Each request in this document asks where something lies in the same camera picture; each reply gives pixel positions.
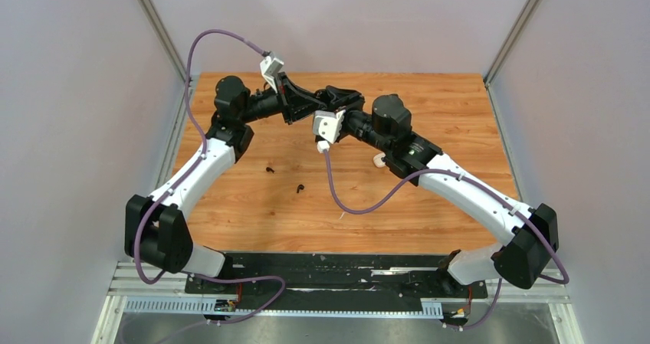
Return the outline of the white earbud charging case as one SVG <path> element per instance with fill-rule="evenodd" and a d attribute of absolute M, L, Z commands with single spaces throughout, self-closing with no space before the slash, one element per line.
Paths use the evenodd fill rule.
<path fill-rule="evenodd" d="M 386 154 L 384 152 L 381 152 L 381 153 L 373 156 L 373 165 L 376 168 L 386 167 L 385 157 L 386 157 Z"/>

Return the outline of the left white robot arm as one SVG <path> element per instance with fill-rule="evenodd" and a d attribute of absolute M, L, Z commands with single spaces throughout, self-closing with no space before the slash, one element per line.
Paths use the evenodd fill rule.
<path fill-rule="evenodd" d="M 254 135 L 250 123 L 282 115 L 292 124 L 332 102 L 326 88 L 311 92 L 280 73 L 264 90 L 251 91 L 237 76 L 215 85 L 215 108 L 208 131 L 199 131 L 201 145 L 190 160 L 148 196 L 134 195 L 126 205 L 125 251 L 133 257 L 140 279 L 153 284 L 143 271 L 149 264 L 161 274 L 184 272 L 205 276 L 217 293 L 229 291 L 235 272 L 226 256 L 193 241 L 187 219 L 215 180 L 235 165 Z"/>

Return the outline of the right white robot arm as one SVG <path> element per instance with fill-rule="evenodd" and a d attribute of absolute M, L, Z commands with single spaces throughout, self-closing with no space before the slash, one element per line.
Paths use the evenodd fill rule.
<path fill-rule="evenodd" d="M 520 289 L 552 278 L 543 274 L 559 247 L 556 212 L 510 198 L 463 169 L 449 154 L 412 129 L 412 114 L 396 94 L 377 97 L 370 112 L 349 105 L 314 114 L 313 132 L 325 156 L 344 136 L 383 153 L 400 186 L 410 182 L 435 193 L 483 225 L 495 244 L 452 251 L 438 266 L 441 292 L 457 296 L 479 280 L 504 279 Z"/>

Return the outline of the right aluminium frame post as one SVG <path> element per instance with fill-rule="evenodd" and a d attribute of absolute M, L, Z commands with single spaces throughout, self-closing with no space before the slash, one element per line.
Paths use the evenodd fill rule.
<path fill-rule="evenodd" d="M 483 76 L 483 82 L 486 88 L 489 88 L 496 79 L 496 76 L 503 67 L 510 52 L 514 48 L 521 34 L 524 32 L 524 29 L 526 28 L 529 20 L 541 2 L 542 0 L 525 1 L 524 6 L 517 15 L 491 66 L 488 68 L 487 73 Z"/>

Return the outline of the aluminium frame post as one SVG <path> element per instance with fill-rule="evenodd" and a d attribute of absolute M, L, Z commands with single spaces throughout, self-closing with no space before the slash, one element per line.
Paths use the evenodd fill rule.
<path fill-rule="evenodd" d="M 173 43 L 171 35 L 160 17 L 153 0 L 137 1 L 179 79 L 183 81 L 189 80 L 189 83 L 192 83 L 192 76 L 187 73 L 187 66 L 176 45 Z"/>
<path fill-rule="evenodd" d="M 486 88 L 489 88 L 496 79 L 496 76 L 503 67 L 510 52 L 514 48 L 521 34 L 524 32 L 524 29 L 526 28 L 529 20 L 541 2 L 542 0 L 525 1 L 524 6 L 517 15 L 491 66 L 488 68 L 487 73 L 483 76 L 483 82 Z"/>

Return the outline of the left aluminium frame post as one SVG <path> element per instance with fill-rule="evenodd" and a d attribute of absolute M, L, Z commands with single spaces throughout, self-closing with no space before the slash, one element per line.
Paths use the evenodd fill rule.
<path fill-rule="evenodd" d="M 192 76 L 187 73 L 187 66 L 176 45 L 173 43 L 171 35 L 160 17 L 153 0 L 137 1 L 179 79 L 183 81 L 189 80 L 189 83 L 192 83 Z"/>

